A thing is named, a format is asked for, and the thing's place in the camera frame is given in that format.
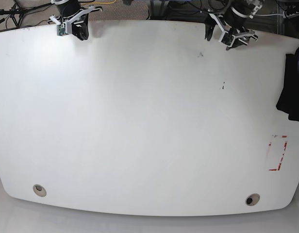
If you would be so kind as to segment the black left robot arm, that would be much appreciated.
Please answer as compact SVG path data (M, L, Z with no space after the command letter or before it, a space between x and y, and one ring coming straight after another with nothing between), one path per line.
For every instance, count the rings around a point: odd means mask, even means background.
M221 30L219 42L226 50L247 46L251 39L257 40L255 31L247 29L244 24L252 19L263 6L262 0L227 0L221 9L208 10L205 20L205 40L210 41L215 26Z

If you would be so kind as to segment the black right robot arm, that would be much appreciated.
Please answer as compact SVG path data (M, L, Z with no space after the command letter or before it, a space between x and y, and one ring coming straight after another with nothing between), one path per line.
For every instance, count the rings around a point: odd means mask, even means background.
M59 16L50 16L50 21L56 24L57 35L72 34L84 41L89 37L88 19L92 12L102 11L101 6L89 5L82 7L77 0L52 0L59 12Z

